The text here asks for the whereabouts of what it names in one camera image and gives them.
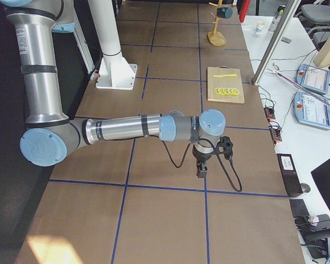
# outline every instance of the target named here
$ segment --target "black band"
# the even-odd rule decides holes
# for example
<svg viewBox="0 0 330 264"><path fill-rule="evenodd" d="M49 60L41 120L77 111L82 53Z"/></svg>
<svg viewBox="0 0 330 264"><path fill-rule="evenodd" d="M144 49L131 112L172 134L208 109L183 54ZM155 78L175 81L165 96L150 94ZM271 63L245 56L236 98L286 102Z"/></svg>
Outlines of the black band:
<svg viewBox="0 0 330 264"><path fill-rule="evenodd" d="M31 14L31 15L41 15L43 17L50 18L54 21L56 21L56 16L50 12L34 9L34 8L28 8L28 7L15 7L15 8L7 8L5 10L6 15L12 15L16 13L20 14Z"/></svg>
<svg viewBox="0 0 330 264"><path fill-rule="evenodd" d="M115 53L115 54L112 54L112 55L108 55L108 54L105 54L105 53L103 53L105 56L109 56L109 57L111 57L111 56L116 56L116 55L118 55L118 54L120 54L121 53L121 49L120 49L120 51L118 52L118 53Z"/></svg>
<svg viewBox="0 0 330 264"><path fill-rule="evenodd" d="M44 123L26 123L26 127L28 128L49 128L49 127L57 127L58 125L66 125L70 123L69 119L64 119L60 121L53 122L44 122Z"/></svg>
<svg viewBox="0 0 330 264"><path fill-rule="evenodd" d="M95 132L97 134L97 137L98 137L99 141L105 141L105 138L103 136L103 131L102 131L102 128L101 128L101 123L102 123L102 120L99 120L95 123Z"/></svg>
<svg viewBox="0 0 330 264"><path fill-rule="evenodd" d="M87 132L86 132L87 121L88 121L88 119L85 119L85 120L83 120L83 123L82 123L82 137L83 137L85 144L91 145L88 141Z"/></svg>
<svg viewBox="0 0 330 264"><path fill-rule="evenodd" d="M143 136L149 136L148 121L146 114L141 115L141 122L142 122Z"/></svg>
<svg viewBox="0 0 330 264"><path fill-rule="evenodd" d="M79 144L81 143L81 135L79 134L79 131L78 131L77 127L76 127L74 124L70 123L70 125L71 125L71 126L76 130L76 132L77 132L77 135L78 135L78 145L77 145L76 149L78 149Z"/></svg>
<svg viewBox="0 0 330 264"><path fill-rule="evenodd" d="M190 143L194 144L199 139L199 117L191 117L191 138Z"/></svg>
<svg viewBox="0 0 330 264"><path fill-rule="evenodd" d="M31 73L57 73L56 66L53 65L23 65L21 66L23 75Z"/></svg>
<svg viewBox="0 0 330 264"><path fill-rule="evenodd" d="M56 20L58 20L61 17L63 12L64 12L64 0L61 0L60 12L57 14Z"/></svg>

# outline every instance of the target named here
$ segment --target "white desk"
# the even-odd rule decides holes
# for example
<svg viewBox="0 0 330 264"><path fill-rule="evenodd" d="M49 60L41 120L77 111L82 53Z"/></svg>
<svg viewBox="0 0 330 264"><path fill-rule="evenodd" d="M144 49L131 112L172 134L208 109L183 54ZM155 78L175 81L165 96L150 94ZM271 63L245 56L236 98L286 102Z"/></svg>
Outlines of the white desk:
<svg viewBox="0 0 330 264"><path fill-rule="evenodd" d="M272 17L267 16L246 16L245 21L242 23L244 37L254 71L256 71L260 63L257 59L263 57L272 37L272 33L268 32L271 20ZM258 21L265 23L265 27L259 35L255 34L255 26ZM272 58L296 58L307 55L315 49L297 18L292 19L284 36L291 39L292 42L290 44L280 42ZM304 63L314 65L312 58L315 53L316 51L312 52L304 60ZM296 70L303 59L304 57L295 60L271 60L268 68L273 69L272 63L275 62L280 67L280 70L295 70L282 72L282 74L290 79L295 79ZM265 74L261 79L260 85L271 94L271 99L277 102L275 106L276 121L282 125L296 92L296 87L282 80L277 75L271 74ZM327 97L330 98L330 87ZM275 147L276 153L291 154L300 182L306 183L311 187L310 193L299 198L304 199L311 215L326 213L330 216L330 211L311 175L312 170L330 158L330 131L312 128L298 123L294 117L293 107L291 107L290 112L287 114L285 125L283 126L282 140ZM303 252L306 263L313 263L308 250L303 248Z"/></svg>

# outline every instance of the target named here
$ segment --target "white label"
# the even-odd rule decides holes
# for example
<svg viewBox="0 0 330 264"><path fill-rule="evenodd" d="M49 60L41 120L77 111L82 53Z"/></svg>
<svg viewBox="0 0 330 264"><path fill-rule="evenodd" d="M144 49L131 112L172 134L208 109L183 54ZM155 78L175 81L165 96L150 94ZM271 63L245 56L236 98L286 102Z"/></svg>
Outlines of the white label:
<svg viewBox="0 0 330 264"><path fill-rule="evenodd" d="M325 90L325 78L327 72L321 69L315 69L313 67L308 67L304 76L304 83L308 86Z"/></svg>
<svg viewBox="0 0 330 264"><path fill-rule="evenodd" d="M18 50L20 51L20 55L28 54L28 43L27 43L27 34L25 29L16 29L17 35L17 43L18 43Z"/></svg>
<svg viewBox="0 0 330 264"><path fill-rule="evenodd" d="M288 156L281 156L282 166L285 171L293 171L291 158Z"/></svg>
<svg viewBox="0 0 330 264"><path fill-rule="evenodd" d="M325 106L322 102L309 95L303 95L304 119L313 123L328 125Z"/></svg>

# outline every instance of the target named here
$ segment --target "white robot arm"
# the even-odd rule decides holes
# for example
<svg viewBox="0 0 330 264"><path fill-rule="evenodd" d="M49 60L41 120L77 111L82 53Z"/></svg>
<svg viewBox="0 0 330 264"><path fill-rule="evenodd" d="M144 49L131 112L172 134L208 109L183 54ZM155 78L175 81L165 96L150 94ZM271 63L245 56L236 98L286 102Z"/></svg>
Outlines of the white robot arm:
<svg viewBox="0 0 330 264"><path fill-rule="evenodd" d="M223 142L221 137L226 124L225 117L214 109L203 112L200 117L186 117L174 111L165 115L110 120L69 120L62 111L51 32L73 31L73 0L0 2L5 5L7 19L16 28L21 71L30 109L26 120L27 131L20 140L20 148L32 163L51 166L64 160L76 149L96 141L151 135L157 135L163 141L190 141L194 145L192 152L197 159L199 177L205 177L205 162L212 154L219 153L219 147L226 148L227 159L232 155L232 143L229 139ZM93 4L95 1L89 0L89 5Z"/></svg>

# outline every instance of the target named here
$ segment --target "wooden cutting board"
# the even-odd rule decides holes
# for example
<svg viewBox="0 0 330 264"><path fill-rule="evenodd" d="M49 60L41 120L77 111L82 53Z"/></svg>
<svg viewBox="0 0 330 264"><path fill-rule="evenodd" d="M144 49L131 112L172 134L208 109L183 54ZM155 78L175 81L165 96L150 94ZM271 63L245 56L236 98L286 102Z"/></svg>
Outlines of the wooden cutting board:
<svg viewBox="0 0 330 264"><path fill-rule="evenodd" d="M208 67L207 76L207 94L208 101L225 102L225 103L244 103L244 94L241 80L241 72L239 69ZM236 74L236 77L214 77L214 75ZM215 88L236 88L239 94L234 95L217 95L214 93Z"/></svg>

